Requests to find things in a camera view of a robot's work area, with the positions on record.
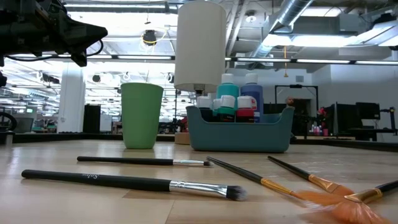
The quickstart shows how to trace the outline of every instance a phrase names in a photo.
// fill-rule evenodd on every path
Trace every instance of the blue storage caddy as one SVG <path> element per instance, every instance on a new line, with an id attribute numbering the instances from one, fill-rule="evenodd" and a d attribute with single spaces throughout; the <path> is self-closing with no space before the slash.
<path id="1" fill-rule="evenodd" d="M 191 147 L 196 151 L 285 152 L 289 148 L 294 108 L 265 114 L 265 123 L 206 122 L 196 106 L 187 107 Z"/>

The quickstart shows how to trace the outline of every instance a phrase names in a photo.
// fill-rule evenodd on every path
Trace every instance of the black brush handle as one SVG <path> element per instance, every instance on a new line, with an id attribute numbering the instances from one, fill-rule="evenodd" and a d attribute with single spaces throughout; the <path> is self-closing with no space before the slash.
<path id="1" fill-rule="evenodd" d="M 280 165 L 281 167 L 291 171 L 292 173 L 296 174 L 299 177 L 302 177 L 306 180 L 308 180 L 308 178 L 310 177 L 310 174 L 307 171 L 304 171 L 298 167 L 295 167 L 293 165 L 290 165 L 286 162 L 280 161 L 272 156 L 268 156 L 268 159 L 272 162 L 275 162 L 276 164 Z"/>
<path id="2" fill-rule="evenodd" d="M 173 165 L 172 159 L 78 156 L 77 160 L 80 162 L 118 162 L 123 164 L 142 164 L 142 165 L 160 165 L 160 166 Z"/>
<path id="3" fill-rule="evenodd" d="M 225 169 L 228 169 L 229 171 L 234 172 L 235 174 L 238 174 L 238 175 L 240 175 L 242 177 L 245 177 L 245 178 L 247 178 L 247 179 L 249 179 L 251 181 L 254 181 L 256 183 L 261 184 L 262 177 L 257 175 L 257 174 L 255 174 L 255 173 L 252 173 L 252 172 L 250 172 L 248 170 L 245 170 L 243 168 L 234 166 L 232 164 L 228 164 L 226 162 L 220 161 L 218 159 L 212 158 L 210 156 L 208 156 L 207 159 L 209 161 L 211 161 L 211 162 L 214 162 L 215 164 L 217 164 L 217 165 L 219 165 L 221 167 L 224 167 Z"/>
<path id="4" fill-rule="evenodd" d="M 383 192 L 383 193 L 390 191 L 390 190 L 394 190 L 394 189 L 398 188 L 398 180 L 377 186 L 376 188 L 381 190 L 381 192 Z"/>
<path id="5" fill-rule="evenodd" d="M 171 180 L 151 179 L 143 177 L 124 177 L 100 174 L 79 174 L 68 172 L 52 172 L 42 170 L 24 170 L 21 174 L 28 179 L 59 180 L 105 187 L 124 189 L 169 192 Z"/>

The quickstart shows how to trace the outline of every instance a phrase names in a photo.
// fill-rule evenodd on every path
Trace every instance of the gold ferrule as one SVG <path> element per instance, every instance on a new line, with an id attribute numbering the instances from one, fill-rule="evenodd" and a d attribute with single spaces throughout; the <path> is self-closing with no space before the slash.
<path id="1" fill-rule="evenodd" d="M 314 184 L 318 185 L 319 187 L 323 188 L 324 190 L 326 190 L 327 192 L 329 192 L 331 194 L 338 188 L 338 186 L 340 186 L 340 184 L 336 184 L 329 180 L 322 179 L 313 174 L 311 174 L 308 177 L 308 180 L 313 182 Z"/>
<path id="2" fill-rule="evenodd" d="M 284 194 L 289 194 L 290 195 L 292 193 L 291 190 L 289 190 L 289 189 L 287 189 L 287 188 L 285 188 L 285 187 L 283 187 L 283 186 L 281 186 L 281 185 L 279 185 L 279 184 L 277 184 L 277 183 L 275 183 L 275 182 L 273 182 L 271 180 L 265 179 L 265 178 L 261 179 L 261 184 L 266 186 L 266 187 L 268 187 L 268 188 L 270 188 L 270 189 L 272 189 L 272 190 L 275 190 L 275 191 L 278 191 L 278 192 L 281 192 L 281 193 L 284 193 Z"/>
<path id="3" fill-rule="evenodd" d="M 344 198 L 357 203 L 369 203 L 381 197 L 383 197 L 383 193 L 379 189 L 364 190 L 356 194 L 344 196 Z"/>

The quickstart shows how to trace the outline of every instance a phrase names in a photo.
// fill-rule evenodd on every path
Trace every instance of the paintbrush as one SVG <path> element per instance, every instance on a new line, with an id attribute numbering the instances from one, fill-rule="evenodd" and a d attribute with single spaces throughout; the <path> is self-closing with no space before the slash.
<path id="1" fill-rule="evenodd" d="M 246 199 L 246 191 L 240 186 L 201 184 L 143 177 L 50 172 L 41 170 L 24 170 L 21 175 L 27 179 L 60 180 L 65 182 L 155 192 L 179 192 L 209 197 L 228 198 L 231 200 Z"/>
<path id="2" fill-rule="evenodd" d="M 93 157 L 78 156 L 80 162 L 117 162 L 122 164 L 142 164 L 158 166 L 205 166 L 211 167 L 212 163 L 208 161 L 190 161 L 179 159 L 148 159 L 148 158 L 120 158 L 120 157 Z"/>
<path id="3" fill-rule="evenodd" d="M 346 196 L 312 191 L 301 191 L 298 194 L 304 200 L 322 205 L 327 210 L 332 208 L 331 213 L 333 216 L 343 222 L 382 224 L 388 223 L 388 221 L 372 211 L 365 203 L 377 200 L 383 197 L 385 193 L 396 188 L 398 188 L 398 180 Z"/>
<path id="4" fill-rule="evenodd" d="M 270 161 L 275 162 L 276 164 L 280 165 L 281 167 L 293 172 L 297 176 L 302 177 L 302 178 L 309 180 L 310 182 L 318 185 L 319 187 L 323 188 L 324 190 L 326 190 L 327 192 L 329 192 L 331 194 L 344 196 L 344 195 L 350 195 L 350 194 L 354 193 L 354 191 L 352 191 L 351 189 L 349 189 L 343 185 L 337 184 L 330 180 L 325 180 L 320 177 L 317 177 L 313 174 L 308 173 L 307 171 L 304 171 L 304 170 L 302 170 L 298 167 L 295 167 L 293 165 L 290 165 L 286 162 L 280 161 L 272 156 L 268 156 L 268 159 Z"/>
<path id="5" fill-rule="evenodd" d="M 207 159 L 209 161 L 211 161 L 211 162 L 214 162 L 215 164 L 217 164 L 217 165 L 219 165 L 221 167 L 224 167 L 225 169 L 228 169 L 228 170 L 230 170 L 230 171 L 232 171 L 232 172 L 234 172 L 234 173 L 236 173 L 238 175 L 241 175 L 242 177 L 245 177 L 245 178 L 247 178 L 247 179 L 249 179 L 251 181 L 254 181 L 254 182 L 258 183 L 258 184 L 261 184 L 263 186 L 266 186 L 266 187 L 268 187 L 268 188 L 270 188 L 272 190 L 275 190 L 277 192 L 280 192 L 280 193 L 283 193 L 283 194 L 288 194 L 288 195 L 291 195 L 293 197 L 297 197 L 299 199 L 302 199 L 294 191 L 289 190 L 289 189 L 281 186 L 280 184 L 277 184 L 277 183 L 275 183 L 275 182 L 273 182 L 273 181 L 271 181 L 269 179 L 265 179 L 265 178 L 255 174 L 253 172 L 250 172 L 250 171 L 242 169 L 240 167 L 236 167 L 236 166 L 228 164 L 226 162 L 217 160 L 217 159 L 212 158 L 210 156 L 208 156 Z"/>

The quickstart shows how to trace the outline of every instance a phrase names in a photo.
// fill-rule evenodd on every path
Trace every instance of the table surface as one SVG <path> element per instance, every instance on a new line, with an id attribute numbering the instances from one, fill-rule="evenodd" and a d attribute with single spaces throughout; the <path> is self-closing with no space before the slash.
<path id="1" fill-rule="evenodd" d="M 292 190 L 320 190 L 267 160 L 269 154 L 195 152 L 190 146 L 157 142 L 154 149 L 125 149 L 122 141 L 62 141 L 14 144 L 0 148 L 0 223 L 338 223 L 306 208 L 295 198 L 273 192 L 214 166 L 162 167 L 77 162 L 77 156 L 148 157 L 205 160 L 212 156 L 249 169 Z M 293 145 L 286 162 L 355 191 L 398 178 L 398 154 L 330 146 Z M 176 193 L 143 192 L 47 180 L 22 179 L 24 169 L 130 175 L 241 185 L 248 200 Z M 398 223 L 398 194 L 369 205 Z"/>

